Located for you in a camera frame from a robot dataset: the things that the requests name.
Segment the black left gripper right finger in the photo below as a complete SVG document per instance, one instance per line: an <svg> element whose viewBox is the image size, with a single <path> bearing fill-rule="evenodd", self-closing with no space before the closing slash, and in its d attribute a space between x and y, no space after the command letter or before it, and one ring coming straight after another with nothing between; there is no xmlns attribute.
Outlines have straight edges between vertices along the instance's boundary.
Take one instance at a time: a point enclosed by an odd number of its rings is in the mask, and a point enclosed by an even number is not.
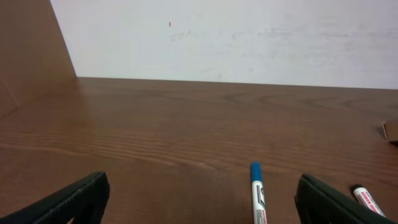
<svg viewBox="0 0 398 224"><path fill-rule="evenodd" d="M310 174L299 179L295 205L303 224L396 224Z"/></svg>

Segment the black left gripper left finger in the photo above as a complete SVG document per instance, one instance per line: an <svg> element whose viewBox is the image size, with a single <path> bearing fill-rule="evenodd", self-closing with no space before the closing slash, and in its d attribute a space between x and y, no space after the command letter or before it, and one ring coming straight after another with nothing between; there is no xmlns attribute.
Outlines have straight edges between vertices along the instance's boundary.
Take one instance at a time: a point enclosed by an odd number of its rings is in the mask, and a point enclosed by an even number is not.
<svg viewBox="0 0 398 224"><path fill-rule="evenodd" d="M1 218L1 223L101 223L109 199L105 172L94 172L53 194Z"/></svg>

